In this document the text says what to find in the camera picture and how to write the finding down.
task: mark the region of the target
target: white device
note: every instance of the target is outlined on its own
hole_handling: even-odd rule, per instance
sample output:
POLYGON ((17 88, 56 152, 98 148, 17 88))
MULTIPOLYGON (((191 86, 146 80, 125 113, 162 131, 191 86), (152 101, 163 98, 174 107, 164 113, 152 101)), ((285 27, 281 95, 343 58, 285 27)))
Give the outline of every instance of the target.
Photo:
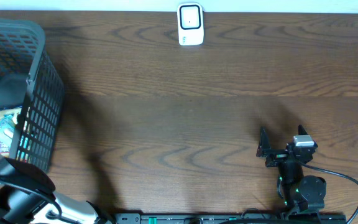
POLYGON ((204 41, 203 8, 198 3, 178 6, 178 35, 180 45, 198 45, 204 41))

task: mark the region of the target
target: wood grain surface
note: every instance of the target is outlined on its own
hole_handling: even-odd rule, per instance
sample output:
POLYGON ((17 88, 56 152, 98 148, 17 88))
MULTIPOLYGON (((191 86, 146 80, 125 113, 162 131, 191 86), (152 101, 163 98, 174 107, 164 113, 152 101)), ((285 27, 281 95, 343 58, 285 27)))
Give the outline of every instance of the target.
MULTIPOLYGON (((358 179, 358 15, 206 13, 182 47, 168 12, 0 11, 39 23, 66 86, 49 176, 116 212, 283 208, 259 128, 283 148, 297 125, 311 165, 358 179)), ((324 212, 349 218, 356 184, 327 180, 324 212)))

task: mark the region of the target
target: black square outline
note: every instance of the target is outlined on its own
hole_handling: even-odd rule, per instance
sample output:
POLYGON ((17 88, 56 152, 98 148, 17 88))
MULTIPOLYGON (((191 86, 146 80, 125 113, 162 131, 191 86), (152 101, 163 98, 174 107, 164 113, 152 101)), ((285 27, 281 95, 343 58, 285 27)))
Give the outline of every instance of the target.
POLYGON ((200 10, 200 7, 198 5, 185 5, 185 6, 180 6, 179 8, 179 20, 180 20, 180 27, 184 30, 189 30, 189 29, 199 29, 201 27, 201 10, 200 10), (183 28, 182 24, 181 24, 181 9, 183 7, 194 7, 196 6, 198 8, 198 27, 195 27, 195 28, 183 28))

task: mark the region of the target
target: dark gray container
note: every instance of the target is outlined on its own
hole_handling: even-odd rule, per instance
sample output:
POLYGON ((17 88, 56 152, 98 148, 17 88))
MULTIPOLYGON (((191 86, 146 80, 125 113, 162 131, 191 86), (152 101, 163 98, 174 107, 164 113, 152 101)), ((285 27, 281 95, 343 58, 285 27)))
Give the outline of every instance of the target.
POLYGON ((64 87, 45 51, 42 28, 0 19, 0 109, 22 106, 9 157, 48 171, 64 87))

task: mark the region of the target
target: white wall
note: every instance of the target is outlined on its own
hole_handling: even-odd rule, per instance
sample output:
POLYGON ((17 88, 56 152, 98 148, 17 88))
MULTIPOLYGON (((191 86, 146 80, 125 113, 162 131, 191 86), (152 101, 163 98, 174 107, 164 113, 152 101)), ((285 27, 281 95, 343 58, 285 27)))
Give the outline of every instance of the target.
MULTIPOLYGON (((176 11, 181 0, 0 0, 0 9, 176 11)), ((358 0, 199 0, 206 12, 358 13, 358 0)))

